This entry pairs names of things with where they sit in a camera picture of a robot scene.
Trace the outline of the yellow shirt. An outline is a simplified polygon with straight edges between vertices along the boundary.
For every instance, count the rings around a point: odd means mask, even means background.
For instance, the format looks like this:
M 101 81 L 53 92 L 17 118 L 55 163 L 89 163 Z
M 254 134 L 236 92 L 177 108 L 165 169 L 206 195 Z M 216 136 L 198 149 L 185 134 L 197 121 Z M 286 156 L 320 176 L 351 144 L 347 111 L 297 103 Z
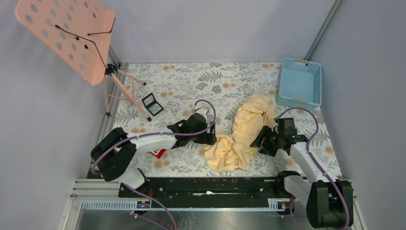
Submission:
M 216 173 L 246 170 L 258 151 L 250 145 L 264 126 L 273 124 L 274 118 L 274 105 L 268 96 L 254 94 L 249 97 L 236 111 L 231 134 L 218 132 L 217 142 L 205 147 L 208 168 Z

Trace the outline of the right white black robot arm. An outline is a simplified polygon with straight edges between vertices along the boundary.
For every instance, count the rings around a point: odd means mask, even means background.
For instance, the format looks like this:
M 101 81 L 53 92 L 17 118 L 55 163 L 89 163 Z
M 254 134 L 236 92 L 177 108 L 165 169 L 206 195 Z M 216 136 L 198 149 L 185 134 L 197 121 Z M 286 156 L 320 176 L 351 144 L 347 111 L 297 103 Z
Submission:
M 279 118 L 277 126 L 263 126 L 251 147 L 275 156 L 284 150 L 299 165 L 296 171 L 277 174 L 273 190 L 281 197 L 292 195 L 306 209 L 313 228 L 345 228 L 353 224 L 353 188 L 349 181 L 331 176 L 309 152 L 310 142 L 299 134 L 293 118 Z

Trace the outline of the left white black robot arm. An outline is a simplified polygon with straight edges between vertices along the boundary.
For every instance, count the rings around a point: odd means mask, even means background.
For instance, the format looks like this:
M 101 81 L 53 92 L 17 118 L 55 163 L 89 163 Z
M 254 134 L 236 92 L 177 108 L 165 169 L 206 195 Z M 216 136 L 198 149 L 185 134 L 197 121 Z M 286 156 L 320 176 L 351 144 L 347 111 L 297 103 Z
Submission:
M 187 120 L 169 125 L 164 131 L 139 136 L 129 137 L 121 127 L 115 128 L 90 152 L 92 173 L 100 174 L 107 182 L 125 184 L 135 196 L 142 197 L 147 194 L 149 185 L 142 171 L 130 166 L 135 155 L 181 148 L 190 142 L 213 145 L 216 142 L 214 128 L 215 121 L 208 122 L 207 117 L 198 112 Z

